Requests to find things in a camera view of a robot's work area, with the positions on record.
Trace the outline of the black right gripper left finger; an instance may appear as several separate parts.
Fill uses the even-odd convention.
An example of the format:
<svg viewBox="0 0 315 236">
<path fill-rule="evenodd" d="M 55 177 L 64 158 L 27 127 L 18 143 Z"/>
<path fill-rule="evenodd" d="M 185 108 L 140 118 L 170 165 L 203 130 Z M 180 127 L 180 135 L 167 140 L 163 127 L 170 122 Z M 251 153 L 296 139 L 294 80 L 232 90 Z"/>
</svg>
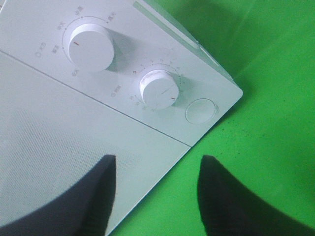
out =
<svg viewBox="0 0 315 236">
<path fill-rule="evenodd" d="M 2 236 L 103 236 L 116 193 L 116 157 L 103 156 L 53 201 L 0 229 Z"/>
</svg>

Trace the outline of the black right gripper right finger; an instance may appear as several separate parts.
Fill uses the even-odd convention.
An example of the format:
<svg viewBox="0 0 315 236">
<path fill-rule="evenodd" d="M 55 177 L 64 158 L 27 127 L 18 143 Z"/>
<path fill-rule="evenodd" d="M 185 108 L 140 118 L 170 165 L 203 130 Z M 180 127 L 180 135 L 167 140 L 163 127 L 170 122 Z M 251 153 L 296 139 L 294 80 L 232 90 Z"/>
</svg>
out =
<svg viewBox="0 0 315 236">
<path fill-rule="evenodd" d="M 215 157 L 204 155 L 198 207 L 209 236 L 313 236 L 314 229 L 262 200 Z"/>
</svg>

